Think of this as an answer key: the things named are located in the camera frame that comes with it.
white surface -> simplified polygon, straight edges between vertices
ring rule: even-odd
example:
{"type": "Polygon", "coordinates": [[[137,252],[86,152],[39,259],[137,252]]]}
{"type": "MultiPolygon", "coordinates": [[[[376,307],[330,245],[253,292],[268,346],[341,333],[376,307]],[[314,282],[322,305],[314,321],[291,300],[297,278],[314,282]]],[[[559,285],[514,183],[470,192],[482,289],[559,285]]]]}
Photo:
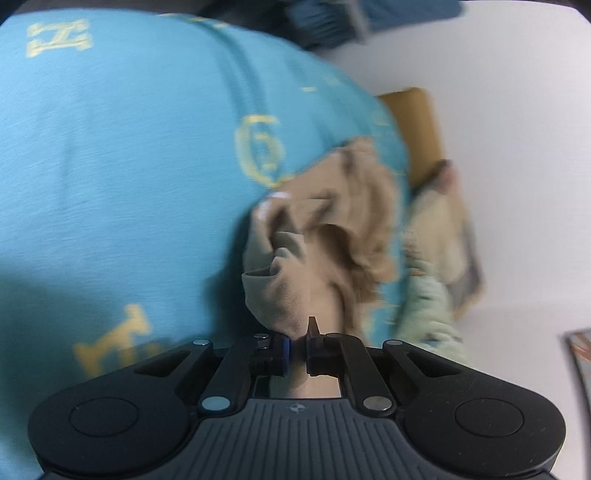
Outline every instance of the white surface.
{"type": "Polygon", "coordinates": [[[560,408],[553,472],[583,480],[587,417],[561,336],[591,327],[591,25],[558,5],[464,6],[324,56],[374,94],[431,93],[488,285],[460,322],[466,346],[477,368],[560,408]]]}

blue fabric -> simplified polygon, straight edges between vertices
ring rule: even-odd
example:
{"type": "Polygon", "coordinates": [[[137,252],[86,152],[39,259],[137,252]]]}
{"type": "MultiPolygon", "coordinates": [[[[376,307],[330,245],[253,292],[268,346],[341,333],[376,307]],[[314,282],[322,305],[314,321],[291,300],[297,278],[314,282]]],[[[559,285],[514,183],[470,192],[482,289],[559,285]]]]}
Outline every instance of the blue fabric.
{"type": "MultiPolygon", "coordinates": [[[[253,327],[246,220],[282,180],[373,135],[400,181],[399,223],[408,203],[404,144],[370,94],[285,41],[216,21],[12,17],[0,98],[3,480],[38,475],[26,424],[46,396],[253,327]]],[[[392,254],[402,261],[399,237],[392,254]]],[[[400,282],[382,290],[386,304],[404,297],[400,282]]],[[[380,344],[392,319],[376,318],[380,344]]]]}
{"type": "MultiPolygon", "coordinates": [[[[379,31],[457,17],[459,0],[358,0],[371,30],[379,31]]],[[[355,32],[342,2],[296,0],[288,9],[293,22],[321,46],[335,48],[353,40],[355,32]]]]}

white table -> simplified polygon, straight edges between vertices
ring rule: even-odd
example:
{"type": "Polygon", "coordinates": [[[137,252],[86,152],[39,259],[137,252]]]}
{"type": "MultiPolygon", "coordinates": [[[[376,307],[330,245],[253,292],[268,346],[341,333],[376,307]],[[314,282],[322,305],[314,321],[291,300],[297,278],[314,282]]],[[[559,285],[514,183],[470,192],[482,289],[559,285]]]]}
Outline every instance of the white table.
{"type": "Polygon", "coordinates": [[[460,322],[467,349],[475,367],[559,407],[553,473],[586,480],[588,419],[562,335],[591,327],[591,24],[538,2],[464,6],[323,56],[373,94],[432,94],[488,284],[460,322]]]}

crosshair logo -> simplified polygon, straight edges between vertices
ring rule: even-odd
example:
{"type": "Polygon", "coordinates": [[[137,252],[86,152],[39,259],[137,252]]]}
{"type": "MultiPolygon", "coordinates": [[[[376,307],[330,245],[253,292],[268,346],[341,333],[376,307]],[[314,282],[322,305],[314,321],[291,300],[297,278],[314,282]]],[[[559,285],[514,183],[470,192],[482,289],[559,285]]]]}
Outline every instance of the crosshair logo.
{"type": "Polygon", "coordinates": [[[301,403],[294,403],[293,405],[290,405],[290,410],[293,413],[302,413],[305,409],[306,407],[303,406],[301,403]]]}

ribbed gray panel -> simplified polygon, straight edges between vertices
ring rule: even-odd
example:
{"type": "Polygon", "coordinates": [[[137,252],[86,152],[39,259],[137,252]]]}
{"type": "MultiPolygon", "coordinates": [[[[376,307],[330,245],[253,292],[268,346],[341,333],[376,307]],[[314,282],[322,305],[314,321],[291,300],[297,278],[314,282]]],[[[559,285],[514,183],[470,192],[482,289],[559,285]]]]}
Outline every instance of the ribbed gray panel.
{"type": "Polygon", "coordinates": [[[394,422],[364,417],[345,399],[251,399],[237,415],[205,420],[172,461],[134,480],[279,479],[466,480],[421,457],[394,422]]]}

